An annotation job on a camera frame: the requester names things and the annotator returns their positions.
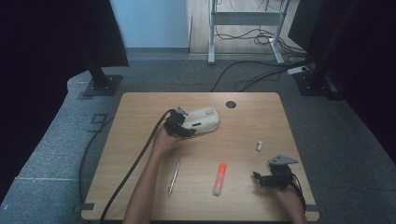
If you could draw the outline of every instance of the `pen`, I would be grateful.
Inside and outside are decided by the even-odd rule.
[[[180,168],[180,159],[178,159],[178,161],[177,161],[177,166],[176,166],[176,170],[175,170],[175,173],[174,173],[174,177],[172,178],[171,185],[169,186],[169,191],[168,191],[168,196],[169,197],[171,196],[173,188],[174,188],[174,185],[175,185],[175,181],[176,181],[177,173],[178,173],[178,168]]]

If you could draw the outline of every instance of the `black cable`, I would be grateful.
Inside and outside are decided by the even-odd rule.
[[[237,35],[237,36],[235,36],[235,35],[219,34],[218,26],[215,26],[215,27],[216,27],[217,36],[218,36],[220,39],[223,39],[223,40],[231,40],[231,39],[254,39],[254,38],[257,38],[256,35],[255,35],[255,36],[248,36],[248,37],[244,37],[244,36],[245,36],[245,35],[248,35],[248,34],[250,34],[250,33],[252,33],[252,32],[254,32],[254,31],[260,31],[260,29],[253,29],[253,30],[248,31],[247,33],[245,33],[245,34],[243,34],[243,35]]]
[[[276,10],[276,9],[279,8],[279,11],[281,11],[281,10],[282,10],[282,7],[283,7],[284,1],[285,1],[285,0],[282,0],[282,1],[280,2],[280,5],[279,5],[278,7],[270,7],[270,8],[271,8],[272,10]]]
[[[235,11],[235,8],[233,7],[233,3],[230,0],[230,6],[233,8],[233,11]]]
[[[263,62],[255,62],[255,61],[241,61],[241,62],[236,62],[236,63],[232,63],[230,65],[228,65],[220,74],[220,76],[218,77],[218,80],[216,81],[215,85],[213,85],[212,89],[210,90],[211,92],[216,88],[216,86],[219,84],[222,76],[225,74],[225,72],[232,66],[239,64],[239,63],[260,63],[260,64],[264,64],[264,65],[269,65],[269,66],[277,66],[277,67],[283,67],[286,65],[281,65],[281,64],[273,64],[273,63],[263,63]]]
[[[267,78],[267,77],[270,77],[270,76],[273,76],[273,75],[278,75],[278,76],[277,76],[277,79],[265,79],[265,80],[266,80],[266,81],[279,81],[280,73],[281,73],[282,71],[283,71],[283,69],[272,70],[272,71],[270,71],[269,74],[262,73],[262,74],[260,74],[260,75],[258,75],[258,76],[256,76],[256,77],[253,77],[253,78],[251,78],[251,79],[249,79],[249,80],[237,81],[237,82],[235,82],[235,84],[233,85],[233,88],[235,89],[235,91],[241,92],[241,91],[244,91],[247,87],[249,87],[249,86],[252,85],[253,83],[255,83],[255,82],[259,81],[259,80],[263,80],[263,79],[265,79],[265,78]],[[246,82],[246,84],[245,84],[244,88],[242,88],[241,90],[238,90],[238,89],[236,88],[236,86],[237,86],[239,83],[242,83],[242,82]]]
[[[299,55],[299,56],[302,56],[302,57],[307,55],[306,52],[301,52],[301,51],[304,51],[303,49],[299,49],[299,48],[295,48],[295,47],[289,46],[288,44],[286,44],[285,40],[283,40],[282,38],[279,38],[278,43],[279,43],[280,47],[287,53],[294,54],[294,55]]]
[[[260,7],[264,4],[264,0],[262,0],[262,3],[259,5],[259,7],[257,7],[256,11],[259,11]]]
[[[151,143],[152,138],[154,137],[155,133],[157,132],[158,127],[160,127],[160,124],[163,122],[163,120],[165,119],[166,115],[170,112],[171,110],[169,109],[168,111],[166,111],[163,116],[160,118],[160,120],[158,120],[157,124],[155,125],[154,129],[151,132],[151,135],[148,138],[148,141],[146,143],[146,145],[143,147],[142,151],[140,152],[139,156],[137,157],[136,161],[134,161],[134,165],[132,165],[131,169],[128,171],[128,173],[126,174],[126,176],[122,179],[120,185],[117,187],[116,191],[114,191],[113,195],[111,196],[110,200],[108,201],[105,210],[103,211],[100,219],[99,219],[99,223],[103,223],[105,220],[105,216],[106,213],[108,211],[108,209],[110,208],[111,204],[113,203],[114,199],[117,197],[117,195],[119,194],[120,190],[122,189],[122,187],[125,185],[126,181],[128,180],[129,176],[132,174],[132,172],[134,171],[134,168],[137,166],[137,164],[140,162],[140,159],[142,159],[143,155],[145,154],[147,148],[149,147],[149,144]]]
[[[271,42],[270,42],[271,36],[269,36],[269,35],[263,35],[263,34],[262,34],[261,28],[260,28],[260,31],[261,31],[261,32],[260,32],[258,35],[255,36],[255,38],[254,38],[254,43],[255,43],[255,44],[259,44],[259,45],[268,45],[268,44],[271,44]],[[261,42],[261,41],[260,41],[261,38],[265,38],[266,41],[265,41],[265,42]]]
[[[311,63],[311,62],[312,62],[312,59],[306,59],[306,60],[303,60],[303,61],[298,62],[298,63],[294,63],[294,64],[291,64],[291,65],[286,65],[285,68],[277,69],[277,70],[272,70],[272,71],[270,71],[269,73],[267,72],[267,73],[261,74],[261,75],[258,76],[258,77],[260,77],[260,78],[254,79],[254,78],[255,78],[255,77],[254,77],[253,79],[251,79],[252,81],[249,82],[249,83],[247,83],[247,84],[245,85],[245,87],[244,87],[242,90],[239,90],[239,92],[244,91],[244,90],[247,89],[249,86],[253,85],[254,83],[256,83],[256,82],[258,82],[258,81],[260,81],[260,80],[262,80],[262,79],[264,79],[264,78],[266,78],[266,77],[269,77],[269,76],[272,76],[272,75],[275,75],[275,74],[279,74],[279,73],[285,72],[285,71],[287,71],[287,70],[289,70],[289,69],[291,69],[291,68],[293,68],[293,67],[298,67],[298,66],[301,66],[301,65],[304,65],[304,64],[307,64],[307,63]]]
[[[305,202],[305,198],[304,198],[304,195],[303,195],[303,189],[301,188],[300,180],[297,178],[297,175],[293,174],[293,176],[297,180],[298,186],[296,184],[294,184],[293,182],[291,182],[291,181],[289,182],[289,184],[297,191],[297,195],[298,195],[298,197],[300,199],[301,204],[303,205],[303,210],[304,210],[304,213],[305,213],[305,211],[306,211],[306,202]]]
[[[107,124],[109,124],[111,121],[113,121],[114,118],[108,120],[106,123],[103,124],[102,129],[105,128],[107,126]],[[90,146],[93,142],[93,140],[95,139],[96,135],[99,134],[99,132],[95,133],[90,142],[88,143],[88,145],[85,147],[84,150],[84,154],[82,155],[82,159],[81,159],[81,163],[79,164],[79,170],[78,170],[78,193],[79,193],[79,199],[81,203],[84,203],[84,199],[82,196],[82,171],[84,170],[84,165],[85,165],[85,160],[87,158],[88,155],[88,151],[90,150]]]
[[[269,3],[270,3],[270,0],[267,0],[267,6],[265,6],[265,11],[267,11]]]

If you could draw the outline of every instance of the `orange highlighter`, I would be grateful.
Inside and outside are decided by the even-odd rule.
[[[226,163],[221,163],[219,167],[218,177],[216,178],[215,188],[213,189],[213,194],[219,196],[221,193],[222,181],[225,176],[225,168],[227,167]]]

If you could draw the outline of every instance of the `black panel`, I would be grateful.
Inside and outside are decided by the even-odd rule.
[[[315,56],[311,85],[332,70],[338,90],[396,161],[396,2],[320,2],[302,0],[290,28],[290,38]]]
[[[128,66],[108,0],[19,0],[0,6],[1,195],[30,157],[67,94],[87,70],[81,46],[99,66]]]

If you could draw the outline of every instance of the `human arm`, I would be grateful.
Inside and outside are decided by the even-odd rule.
[[[271,191],[289,214],[293,224],[307,223],[303,205],[297,191],[291,185],[288,185],[284,189],[271,188]]]
[[[163,125],[159,127],[152,143],[152,150],[148,156],[148,163],[139,177],[128,203],[125,217],[122,221],[123,224],[150,222],[161,157],[180,139],[179,137],[169,136]]]

